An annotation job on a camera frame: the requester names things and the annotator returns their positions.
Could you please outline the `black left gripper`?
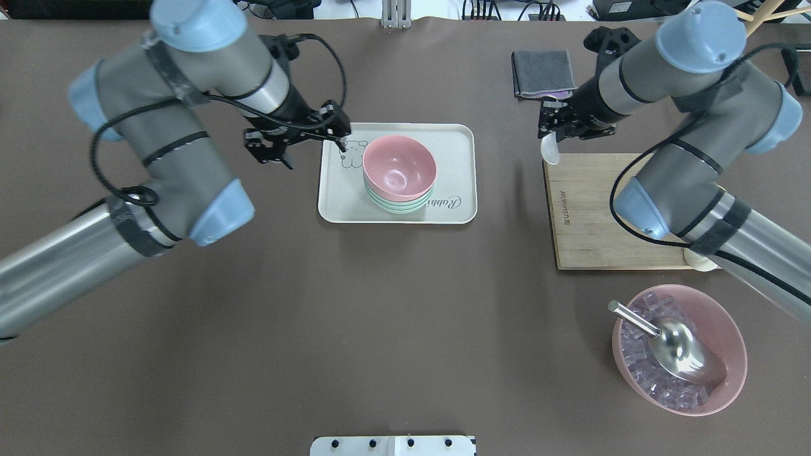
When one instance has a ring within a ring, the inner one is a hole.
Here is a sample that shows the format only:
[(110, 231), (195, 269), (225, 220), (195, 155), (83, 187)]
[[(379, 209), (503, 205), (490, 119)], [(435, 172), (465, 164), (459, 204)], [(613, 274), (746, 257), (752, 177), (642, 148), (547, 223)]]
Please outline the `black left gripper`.
[(327, 100), (314, 110), (306, 104), (299, 120), (283, 120), (269, 115), (247, 117), (252, 124), (244, 130), (244, 147), (261, 164), (280, 163), (294, 170), (287, 147), (304, 141), (327, 141), (347, 152), (347, 137), (352, 133), (350, 119), (337, 101)]

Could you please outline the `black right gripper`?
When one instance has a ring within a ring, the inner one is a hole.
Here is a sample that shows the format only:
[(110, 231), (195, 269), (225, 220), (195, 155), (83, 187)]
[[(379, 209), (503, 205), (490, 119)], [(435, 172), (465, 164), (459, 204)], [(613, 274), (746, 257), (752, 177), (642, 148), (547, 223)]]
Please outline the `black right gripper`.
[(538, 138), (553, 136), (556, 141), (562, 141), (577, 137), (588, 141), (613, 135), (616, 122), (626, 116), (614, 112), (603, 101), (599, 93), (599, 76), (640, 41), (628, 28), (599, 27), (590, 32), (583, 44), (597, 54), (596, 72), (567, 98), (540, 98)]

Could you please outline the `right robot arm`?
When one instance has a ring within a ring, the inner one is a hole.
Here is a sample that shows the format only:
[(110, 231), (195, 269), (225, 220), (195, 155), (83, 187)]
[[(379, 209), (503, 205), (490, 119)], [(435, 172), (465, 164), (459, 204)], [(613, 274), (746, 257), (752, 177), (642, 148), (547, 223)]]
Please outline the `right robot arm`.
[(614, 184), (611, 216), (632, 236), (707, 257), (783, 312), (809, 323), (809, 245), (718, 185), (742, 153), (773, 150), (799, 128), (803, 110), (785, 84), (744, 51), (736, 10), (698, 2), (669, 18), (645, 41), (618, 49), (571, 96), (546, 96), (539, 138), (611, 135), (617, 122), (664, 98), (687, 117), (649, 148), (625, 187)]

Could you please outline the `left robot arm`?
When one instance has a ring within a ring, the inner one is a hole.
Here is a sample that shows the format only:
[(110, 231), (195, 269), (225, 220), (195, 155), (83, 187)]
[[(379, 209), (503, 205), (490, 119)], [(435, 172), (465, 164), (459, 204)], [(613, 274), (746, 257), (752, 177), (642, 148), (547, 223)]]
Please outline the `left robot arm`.
[(297, 43), (258, 35), (231, 1), (155, 1), (139, 42), (72, 81), (92, 131), (91, 168), (107, 196), (2, 260), (2, 342), (179, 241), (208, 246), (246, 225), (254, 205), (195, 108), (221, 101), (250, 128), (260, 163), (291, 167), (287, 147), (352, 132), (342, 101), (308, 106), (290, 78)]

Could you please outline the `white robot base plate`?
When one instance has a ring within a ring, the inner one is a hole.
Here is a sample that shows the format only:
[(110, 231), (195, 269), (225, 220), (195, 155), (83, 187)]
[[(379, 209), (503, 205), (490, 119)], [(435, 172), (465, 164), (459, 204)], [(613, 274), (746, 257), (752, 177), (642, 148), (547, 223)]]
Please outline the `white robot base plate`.
[(474, 436), (390, 435), (322, 436), (310, 455), (476, 455)]

